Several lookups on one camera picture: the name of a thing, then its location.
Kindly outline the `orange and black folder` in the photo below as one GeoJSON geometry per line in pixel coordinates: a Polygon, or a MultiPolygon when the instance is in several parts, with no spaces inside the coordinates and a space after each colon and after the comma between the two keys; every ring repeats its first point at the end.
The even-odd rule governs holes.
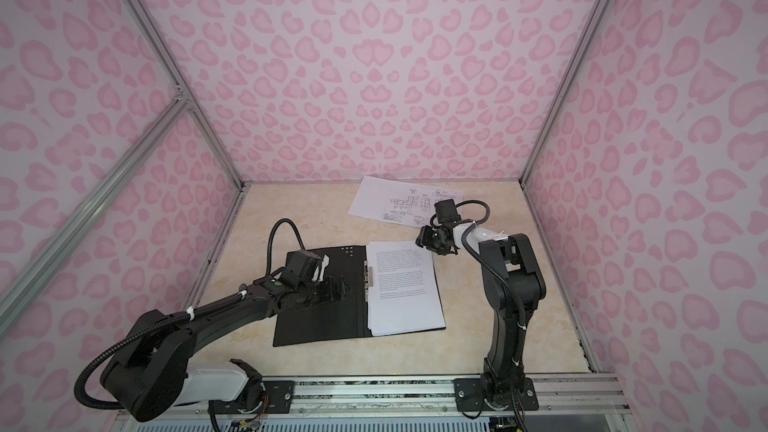
{"type": "Polygon", "coordinates": [[[443,330],[432,254],[412,242],[315,249],[317,302],[277,316],[275,347],[443,330]]]}

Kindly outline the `text paper sheet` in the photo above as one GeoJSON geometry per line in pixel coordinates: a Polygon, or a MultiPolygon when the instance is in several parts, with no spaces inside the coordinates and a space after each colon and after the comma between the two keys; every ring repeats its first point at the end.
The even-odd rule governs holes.
{"type": "Polygon", "coordinates": [[[368,329],[374,337],[446,327],[431,252],[409,241],[366,246],[368,329]]]}

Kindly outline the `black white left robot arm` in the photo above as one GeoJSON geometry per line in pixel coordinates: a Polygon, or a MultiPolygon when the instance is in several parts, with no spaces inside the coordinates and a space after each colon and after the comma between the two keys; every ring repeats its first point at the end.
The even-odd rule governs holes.
{"type": "Polygon", "coordinates": [[[140,422],[159,417],[176,405],[194,403],[186,392],[199,392],[205,402],[228,403],[249,413],[265,409],[262,375],[242,359],[229,364],[237,375],[233,386],[213,392],[193,382],[191,358],[210,343],[256,321],[286,310],[306,310],[341,301],[352,294],[343,278],[299,283],[294,287],[266,277],[210,304],[190,311],[163,314],[157,310],[140,317],[129,335],[98,356],[106,364],[100,385],[140,422]]]}

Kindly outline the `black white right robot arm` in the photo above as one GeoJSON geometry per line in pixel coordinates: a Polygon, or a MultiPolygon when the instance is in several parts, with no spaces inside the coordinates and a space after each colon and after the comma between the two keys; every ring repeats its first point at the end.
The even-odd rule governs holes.
{"type": "Polygon", "coordinates": [[[480,264],[485,297],[495,313],[481,383],[488,402],[496,407],[512,405],[525,394],[523,354],[528,325],[546,296],[530,239],[467,222],[454,227],[425,225],[415,244],[441,256],[464,250],[480,264]]]}

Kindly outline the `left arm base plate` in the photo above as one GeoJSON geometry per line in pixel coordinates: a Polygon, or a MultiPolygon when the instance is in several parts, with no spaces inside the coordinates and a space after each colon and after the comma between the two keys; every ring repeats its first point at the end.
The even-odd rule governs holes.
{"type": "Polygon", "coordinates": [[[267,380],[247,385],[232,401],[214,400],[209,410],[216,415],[288,414],[293,402],[295,381],[267,380]]]}

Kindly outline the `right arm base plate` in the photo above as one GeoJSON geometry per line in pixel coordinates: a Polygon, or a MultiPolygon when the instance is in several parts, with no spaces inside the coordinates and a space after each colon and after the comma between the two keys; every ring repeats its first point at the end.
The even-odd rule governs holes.
{"type": "Polygon", "coordinates": [[[525,377],[520,388],[505,381],[494,387],[483,377],[458,378],[452,381],[456,408],[462,413],[483,411],[512,412],[513,403],[523,412],[540,408],[533,381],[525,377]]]}

